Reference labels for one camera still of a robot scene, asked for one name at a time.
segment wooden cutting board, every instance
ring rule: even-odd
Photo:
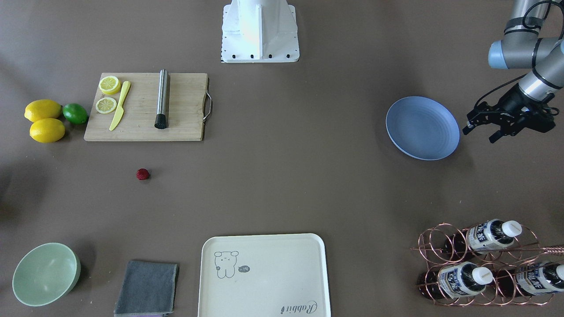
[[[124,116],[109,130],[115,111],[101,114],[96,102],[106,97],[97,89],[84,133],[86,141],[201,141],[204,133],[204,101],[208,74],[169,73],[169,127],[155,128],[159,73],[102,73],[131,82],[124,102]],[[120,93],[108,95],[116,101]]]

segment white bottle cap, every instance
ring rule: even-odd
[[[556,267],[556,275],[558,275],[561,280],[564,280],[564,265],[560,264]]]
[[[494,275],[487,267],[477,267],[472,270],[472,278],[480,285],[486,285],[493,281]]]
[[[501,225],[501,230],[506,236],[510,237],[516,237],[523,232],[523,228],[521,228],[521,225],[515,220],[504,222]]]

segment green bowl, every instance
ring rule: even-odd
[[[80,275],[80,261],[60,243],[46,243],[21,259],[14,272],[12,289],[28,306],[43,306],[66,295]]]

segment yellow lemon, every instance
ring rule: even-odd
[[[65,126],[60,120],[45,118],[38,120],[29,128],[29,136],[41,143],[55,142],[65,135]]]
[[[99,113],[110,113],[117,107],[117,102],[112,97],[104,97],[96,102],[96,111]]]
[[[106,76],[100,80],[98,88],[106,95],[113,95],[120,92],[121,83],[116,76]]]
[[[25,107],[24,117],[31,122],[45,118],[58,118],[63,108],[60,104],[49,99],[36,100]]]

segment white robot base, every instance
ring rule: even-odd
[[[221,61],[298,61],[296,8],[286,0],[233,0],[223,8]]]

